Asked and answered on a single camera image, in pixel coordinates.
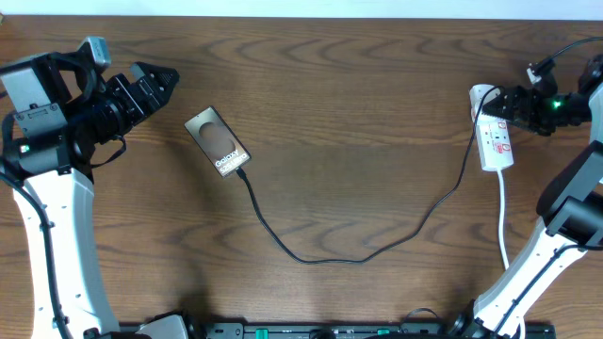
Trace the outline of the Galaxy S25 Ultra smartphone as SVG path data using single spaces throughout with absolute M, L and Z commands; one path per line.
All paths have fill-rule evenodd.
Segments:
M 251 154 L 214 106 L 192 117 L 184 126 L 222 178 L 252 160 Z

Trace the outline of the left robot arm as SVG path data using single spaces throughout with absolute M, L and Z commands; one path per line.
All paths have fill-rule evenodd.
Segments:
M 132 76 L 104 78 L 111 60 L 93 44 L 31 56 L 1 69 L 14 109 L 2 123 L 1 178 L 24 221 L 36 338 L 189 338 L 178 313 L 138 327 L 114 315 L 94 239 L 93 154 L 165 106 L 173 68 L 133 64 Z

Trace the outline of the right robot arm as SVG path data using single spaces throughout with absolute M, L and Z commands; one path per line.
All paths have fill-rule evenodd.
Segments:
M 558 128 L 590 123 L 588 146 L 546 187 L 526 246 L 486 292 L 448 329 L 458 338 L 519 338 L 524 316 L 569 266 L 602 248 L 602 57 L 589 60 L 577 91 L 560 94 L 553 57 L 527 69 L 531 86 L 479 84 L 470 92 L 472 139 L 484 170 L 500 174 L 512 162 L 509 126 L 549 137 Z

